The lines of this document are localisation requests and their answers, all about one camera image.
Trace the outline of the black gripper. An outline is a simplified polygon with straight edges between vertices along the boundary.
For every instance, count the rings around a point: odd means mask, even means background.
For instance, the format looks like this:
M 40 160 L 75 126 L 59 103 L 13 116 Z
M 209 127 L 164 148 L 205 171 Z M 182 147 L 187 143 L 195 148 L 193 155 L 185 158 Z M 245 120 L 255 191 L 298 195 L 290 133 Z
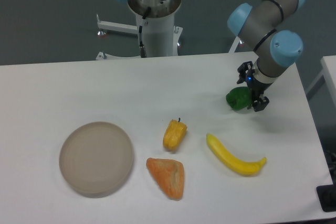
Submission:
M 242 63 L 238 67 L 237 72 L 239 73 L 237 84 L 246 82 L 251 92 L 252 101 L 248 109 L 253 109 L 255 112 L 264 110 L 269 104 L 269 99 L 264 96 L 264 92 L 272 83 L 263 83 L 256 79 L 252 61 Z

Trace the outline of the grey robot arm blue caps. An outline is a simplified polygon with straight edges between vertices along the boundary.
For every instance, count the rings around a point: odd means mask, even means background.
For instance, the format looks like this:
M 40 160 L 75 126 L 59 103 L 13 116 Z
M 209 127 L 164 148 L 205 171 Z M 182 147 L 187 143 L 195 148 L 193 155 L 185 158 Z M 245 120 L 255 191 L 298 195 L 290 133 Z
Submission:
M 135 15 L 142 58 L 177 54 L 174 16 L 182 0 L 116 1 L 126 3 Z M 256 61 L 244 62 L 237 69 L 237 87 L 226 95 L 233 110 L 262 111 L 269 104 L 265 91 L 301 56 L 300 36 L 276 27 L 304 3 L 305 0 L 261 0 L 256 7 L 243 3 L 229 16 L 229 30 L 257 55 Z

